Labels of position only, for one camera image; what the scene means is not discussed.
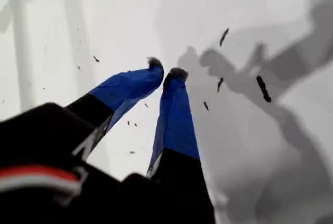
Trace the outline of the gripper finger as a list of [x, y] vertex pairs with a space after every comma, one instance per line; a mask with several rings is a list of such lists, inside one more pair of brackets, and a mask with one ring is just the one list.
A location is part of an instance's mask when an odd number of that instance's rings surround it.
[[163, 83], [147, 177], [163, 192], [172, 223], [215, 223], [200, 161], [189, 96], [188, 73], [172, 68]]
[[151, 95], [161, 85], [163, 78], [161, 61], [149, 57], [147, 68], [113, 75], [66, 106], [66, 109], [94, 128], [72, 154], [87, 160], [115, 123], [140, 100]]

